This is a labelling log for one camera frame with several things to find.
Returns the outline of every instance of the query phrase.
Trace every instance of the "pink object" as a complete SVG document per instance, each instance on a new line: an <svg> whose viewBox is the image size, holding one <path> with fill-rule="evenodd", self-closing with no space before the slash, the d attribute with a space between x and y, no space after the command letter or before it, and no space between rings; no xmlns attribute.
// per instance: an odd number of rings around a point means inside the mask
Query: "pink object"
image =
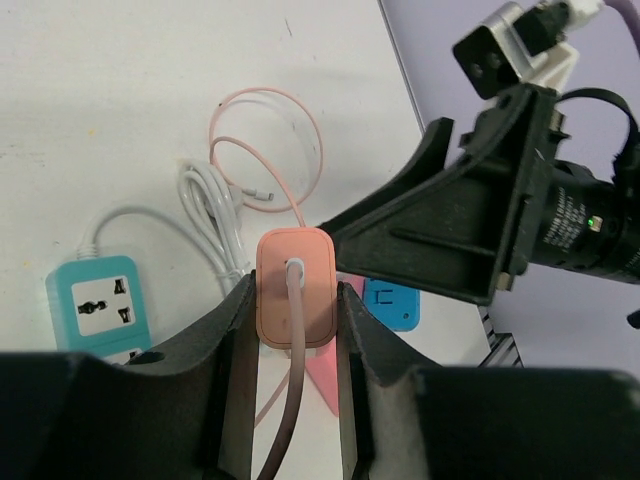
<svg viewBox="0 0 640 480"><path fill-rule="evenodd" d="M233 103L234 100L236 100L239 96L245 95L247 93L275 93L276 95L280 95L282 97L288 98L289 100L291 100L293 103L295 103L302 109L302 111L307 115L307 117L311 121L311 125L313 125L313 129L315 130L316 136L318 138L318 153L319 153L318 173L316 173L316 176L313 178L313 181L307 188L307 191L304 193L304 195L302 195L302 197L300 197L297 200L293 197L293 193L291 192L289 187L287 187L286 182L284 181L282 176L278 173L276 168L271 164L271 162L269 162L264 156L262 156L260 152L258 152L255 148L243 142L242 140L238 140L237 138L226 137L226 136L216 137L215 135L215 128L218 123L218 120L220 119L220 116L227 110L227 108L229 108L229 106ZM216 156L216 153L215 153L215 147L218 143L222 143L222 142L227 142L227 143L232 143L234 145L237 145L238 147L249 152L257 160L259 160L260 163L262 163L264 167L269 171L269 173L271 173L271 175L273 175L273 177L276 179L276 181L284 191L285 195L287 196L287 199L289 200L289 203L291 204L291 206L264 207L259 204L265 203L265 202L251 203L251 202L247 202L246 200L244 201L244 204L249 208L258 210L259 212L279 213L279 212L287 212L289 210L293 210L293 212L296 214L296 217L298 218L298 223L300 224L301 227L304 227L304 220L302 219L302 214L300 213L300 209L298 208L298 206L302 202L304 202L309 197L309 195L311 195L311 193L313 193L313 190L316 188L316 185L320 180L322 169L324 168L324 145L322 143L322 135L320 135L320 127L318 126L318 122L314 118L313 114L309 111L309 109L300 100L295 98L290 93L287 93L284 90L280 90L279 88L274 88L274 87L243 88L242 90L238 90L237 92L233 92L232 94L228 95L224 100L222 100L222 102L220 102L220 104L218 105L218 108L213 114L213 117L211 117L211 122L209 123L209 147L210 147L209 161L213 166L218 168L218 170L220 171L220 174L229 185L236 185L236 183L233 180L231 180L231 178L229 178L226 173L224 173L224 170L222 170L222 167L218 163L218 157Z"/></svg>
<svg viewBox="0 0 640 480"><path fill-rule="evenodd" d="M362 296L364 289L364 278L355 275L347 275L343 280L349 282L351 286ZM316 388L327 403L329 410L336 417L338 416L338 363L336 359L336 339L322 349L321 355L307 358L307 373L315 384Z"/></svg>
<svg viewBox="0 0 640 480"><path fill-rule="evenodd" d="M256 256L256 330L271 348L291 348L291 299L286 267L291 258L304 263L304 329L306 347L327 345L336 335L337 282L333 242L317 228L278 228L266 233Z"/></svg>

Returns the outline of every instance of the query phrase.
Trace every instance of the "blue plug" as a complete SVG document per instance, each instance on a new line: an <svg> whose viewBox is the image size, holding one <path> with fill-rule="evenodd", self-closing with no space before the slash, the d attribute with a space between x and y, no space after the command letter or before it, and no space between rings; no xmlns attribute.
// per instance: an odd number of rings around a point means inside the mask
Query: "blue plug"
<svg viewBox="0 0 640 480"><path fill-rule="evenodd" d="M420 322L420 292L415 288L367 278L363 301L369 312L393 331L408 332Z"/></svg>

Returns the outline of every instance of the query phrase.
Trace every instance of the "power strip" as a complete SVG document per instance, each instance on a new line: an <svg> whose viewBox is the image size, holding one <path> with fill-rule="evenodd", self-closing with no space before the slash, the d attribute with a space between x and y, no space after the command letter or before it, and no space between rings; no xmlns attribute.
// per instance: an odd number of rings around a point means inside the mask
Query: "power strip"
<svg viewBox="0 0 640 480"><path fill-rule="evenodd" d="M126 256L68 262L47 277L60 350L126 363L151 347L138 269Z"/></svg>

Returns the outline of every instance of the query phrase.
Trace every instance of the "blue power adapter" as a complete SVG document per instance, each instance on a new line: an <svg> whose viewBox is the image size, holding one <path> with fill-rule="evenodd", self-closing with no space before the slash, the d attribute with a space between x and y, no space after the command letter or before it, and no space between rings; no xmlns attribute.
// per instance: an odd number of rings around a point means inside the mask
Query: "blue power adapter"
<svg viewBox="0 0 640 480"><path fill-rule="evenodd" d="M151 347L138 269L123 255L68 262L47 277L60 350L118 363Z"/></svg>
<svg viewBox="0 0 640 480"><path fill-rule="evenodd" d="M415 288L367 278L363 301L374 317L396 332L413 330L420 322L420 292Z"/></svg>

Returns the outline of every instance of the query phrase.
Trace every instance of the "white table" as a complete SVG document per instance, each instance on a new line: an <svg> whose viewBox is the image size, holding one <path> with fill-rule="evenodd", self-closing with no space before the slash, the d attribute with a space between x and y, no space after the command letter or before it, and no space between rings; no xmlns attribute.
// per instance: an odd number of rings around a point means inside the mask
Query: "white table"
<svg viewBox="0 0 640 480"><path fill-rule="evenodd" d="M385 23L368 0L5 0L0 40L2 350L55 348L44 279L73 257L99 210L129 199L186 221L176 160L206 159L209 115L231 91L278 86L317 115L327 161L303 205L309 225L389 180L420 138ZM220 132L254 144L300 193L315 166L312 136L295 110L284 118L243 103ZM220 156L243 185L284 202L241 151L223 146ZM294 225L290 213L245 211L242 221L249 252L266 231ZM162 225L120 218L100 243L139 263L156 342L222 298L202 257ZM410 340L420 350L444 363L486 353L474 307L431 295L423 305ZM262 363L259 404L285 368L277 359ZM256 432L256 467L281 403ZM308 385L279 478L340 478L340 463L337 419Z"/></svg>

